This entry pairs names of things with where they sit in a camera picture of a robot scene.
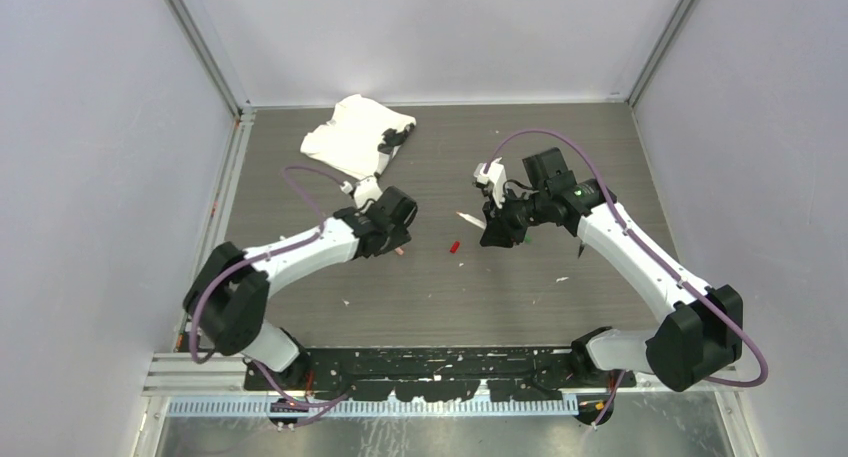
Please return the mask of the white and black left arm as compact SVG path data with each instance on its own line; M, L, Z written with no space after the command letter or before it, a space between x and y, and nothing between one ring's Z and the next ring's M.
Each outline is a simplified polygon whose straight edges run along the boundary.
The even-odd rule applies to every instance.
M395 186L368 185L354 203L318 226L264 246L213 249L183 308L196 331L223 356L241 354L263 364L284 390L300 387L307 364L301 345L266 318L268 300L284 287L326 267L390 253L411 240L417 202Z

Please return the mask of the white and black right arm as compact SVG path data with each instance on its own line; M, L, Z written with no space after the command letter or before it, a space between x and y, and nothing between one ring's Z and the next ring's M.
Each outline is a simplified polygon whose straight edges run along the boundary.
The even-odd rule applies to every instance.
M486 201L483 247L512 248L529 228L553 224L606 259L658 321L655 329L598 328L571 344L571 372L596 386L613 370L656 376L682 392L737 362L743 302L729 285L714 287L686 271L658 246L596 179L576 180L561 151L522 161L529 179L508 178L499 160L479 164L474 184Z

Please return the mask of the white pen red tip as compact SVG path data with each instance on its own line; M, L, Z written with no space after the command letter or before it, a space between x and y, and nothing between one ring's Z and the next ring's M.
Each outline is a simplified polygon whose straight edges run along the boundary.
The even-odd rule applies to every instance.
M473 225L473 226L475 226L475 227L477 227L481 230L486 229L486 223L484 221L482 221L482 220L480 220L480 219L478 219L478 218L476 218L476 217L474 217L470 214L467 214L467 213L464 213L464 212L457 212L456 215L458 217L460 217L461 219L463 219L465 222L468 222L469 224L471 224L471 225Z

